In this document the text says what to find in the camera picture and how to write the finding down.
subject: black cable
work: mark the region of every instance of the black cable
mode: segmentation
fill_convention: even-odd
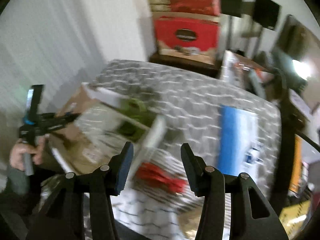
[[[279,76],[281,78],[282,92],[281,92],[280,101],[282,101],[284,99],[284,97],[286,96],[286,92],[287,92],[287,79],[281,69],[276,68],[276,67],[274,67],[273,69],[279,73]],[[276,76],[273,79],[271,79],[270,81],[263,83],[262,86],[265,88],[266,86],[274,83],[275,80],[276,80]]]

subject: gray patterned mattress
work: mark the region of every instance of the gray patterned mattress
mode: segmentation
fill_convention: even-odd
[[[180,146],[188,142],[207,165],[215,166],[220,145],[220,105],[254,112],[259,118],[260,158],[258,187],[268,197],[279,153],[279,110],[247,91],[198,73],[153,63],[114,60],[91,87],[105,87],[139,98],[166,116],[168,133],[159,150],[180,160]]]
[[[186,177],[180,158],[180,146],[184,142],[188,142],[207,165],[216,165],[220,145],[220,105],[256,113],[259,141],[264,145],[260,156],[264,165],[259,167],[257,185],[268,197],[280,146],[281,124],[280,113],[271,103],[221,80],[138,61],[111,61],[90,86],[139,98],[149,107],[160,110],[166,116],[167,134],[151,162],[168,172],[181,174],[182,178]],[[130,229],[152,240],[179,240],[185,237],[177,222],[178,213],[201,205],[202,199],[196,198],[189,187],[182,195],[171,195],[161,189],[127,181],[124,191],[118,197],[111,197],[111,202],[115,219]],[[226,194],[223,239],[228,239],[229,235],[230,206],[230,195]],[[90,213],[86,207],[84,226],[85,239],[92,239]]]

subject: green object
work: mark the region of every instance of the green object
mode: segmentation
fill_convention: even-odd
[[[144,132],[145,130],[142,128],[139,128],[127,121],[123,122],[116,130],[116,133],[119,133],[133,143],[137,142]]]
[[[144,102],[136,98],[125,99],[120,112],[147,127],[151,127],[156,114],[148,111]]]

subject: blue package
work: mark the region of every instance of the blue package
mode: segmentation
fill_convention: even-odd
[[[218,170],[223,174],[238,176],[248,173],[254,181],[262,144],[258,142],[258,118],[255,113],[229,107],[221,107],[221,138]]]

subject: human hand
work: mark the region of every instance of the human hand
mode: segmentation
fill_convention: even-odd
[[[23,154],[33,154],[32,161],[34,164],[39,165],[42,163],[42,151],[44,149],[45,137],[41,137],[38,140],[38,146],[33,147],[29,144],[22,143],[19,139],[13,146],[10,152],[10,165],[11,167],[24,171],[23,166]]]

